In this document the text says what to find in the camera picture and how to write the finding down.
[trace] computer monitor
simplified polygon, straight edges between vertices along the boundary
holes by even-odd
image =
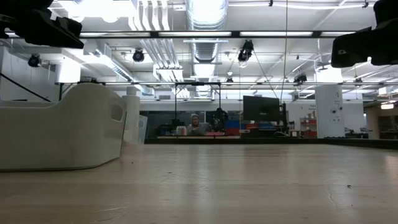
[[[243,96],[243,119],[246,121],[281,120],[278,98]]]

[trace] wooden floor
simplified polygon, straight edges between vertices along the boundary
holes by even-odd
[[[0,173],[0,223],[397,223],[398,151],[161,145],[65,172]]]

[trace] light fixture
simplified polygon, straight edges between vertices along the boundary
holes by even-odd
[[[95,38],[95,37],[150,37],[150,32],[82,32],[80,38]]]
[[[229,40],[183,40],[184,43],[186,44],[225,44],[229,43]]]
[[[150,83],[150,82],[140,82],[140,85],[175,85],[175,83],[173,82],[154,82],[154,83]]]
[[[247,82],[247,83],[231,83],[231,82],[223,82],[221,83],[222,85],[257,85],[257,83],[254,82]]]
[[[354,8],[363,8],[363,5],[350,5],[350,6],[299,6],[292,4],[273,4],[273,6],[277,7],[287,7],[290,9],[310,9],[310,10],[332,10],[332,9],[354,9]]]
[[[354,32],[322,32],[321,37],[338,37],[341,35],[353,34]]]
[[[262,31],[250,31],[250,32],[241,32],[241,37],[291,37],[291,36],[302,36],[302,37],[309,37],[312,35],[313,32],[301,32],[301,31],[269,31],[269,32],[262,32]]]
[[[231,32],[224,31],[209,31],[209,32],[198,32],[198,31],[186,31],[186,32],[159,32],[160,37],[230,37]]]
[[[259,7],[259,6],[270,6],[268,2],[254,2],[254,3],[229,3],[230,7]],[[310,9],[310,10],[332,10],[332,9],[353,9],[362,8],[364,5],[350,5],[350,6],[299,6],[292,4],[273,4],[275,7],[287,7],[290,9]]]
[[[381,109],[382,110],[391,110],[391,109],[394,109],[394,105],[393,104],[381,105]]]
[[[131,85],[129,82],[109,82],[106,85]]]

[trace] air duct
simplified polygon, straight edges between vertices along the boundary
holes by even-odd
[[[228,0],[185,0],[187,6],[188,28],[190,30],[223,30],[228,10]],[[201,77],[210,78],[215,71],[214,62],[219,52],[217,43],[194,43],[192,53],[195,62],[207,63],[206,74],[204,65],[194,65],[193,71]]]

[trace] person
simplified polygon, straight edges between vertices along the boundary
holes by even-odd
[[[199,122],[199,115],[191,115],[191,125],[187,128],[187,134],[189,136],[204,136],[206,132],[210,130],[210,125],[207,123]]]

